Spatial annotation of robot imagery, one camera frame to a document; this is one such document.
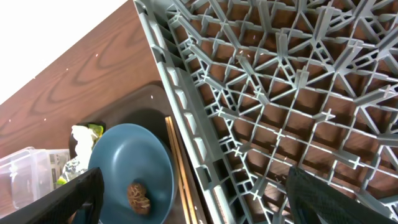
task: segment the white wall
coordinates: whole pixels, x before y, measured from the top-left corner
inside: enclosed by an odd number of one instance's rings
[[[126,0],[1,0],[0,104]]]

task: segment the wooden chopsticks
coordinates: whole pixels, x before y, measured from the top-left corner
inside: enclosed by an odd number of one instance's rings
[[[182,157],[181,157],[181,152],[180,152],[180,146],[177,141],[177,135],[175,133],[174,125],[172,118],[166,117],[166,126],[167,126],[167,132],[169,134],[169,140],[170,140],[170,145],[171,145],[171,150],[173,153],[174,161],[175,161],[175,166],[178,170],[178,189],[180,190],[180,196],[181,196],[181,201],[182,201],[182,207],[184,210],[184,215],[185,215],[185,221],[187,224],[191,223],[190,218],[192,219],[193,224],[197,224],[197,216],[195,213],[195,208],[193,206],[192,202],[192,196],[191,196],[191,191],[188,185],[188,180],[187,180],[187,175],[185,173],[185,168],[184,164],[182,162]]]

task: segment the dish rack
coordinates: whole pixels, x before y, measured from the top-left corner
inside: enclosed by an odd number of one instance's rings
[[[398,6],[355,2],[134,0],[215,223],[293,223],[291,166],[398,220]]]

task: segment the brown table surface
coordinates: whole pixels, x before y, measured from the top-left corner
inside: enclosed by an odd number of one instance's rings
[[[159,73],[128,1],[0,105],[0,157],[66,149],[72,125],[152,82]]]

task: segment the wooden table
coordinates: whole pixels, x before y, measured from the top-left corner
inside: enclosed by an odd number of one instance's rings
[[[128,1],[0,105],[0,157],[27,146],[66,149],[72,125],[154,82],[159,73]]]

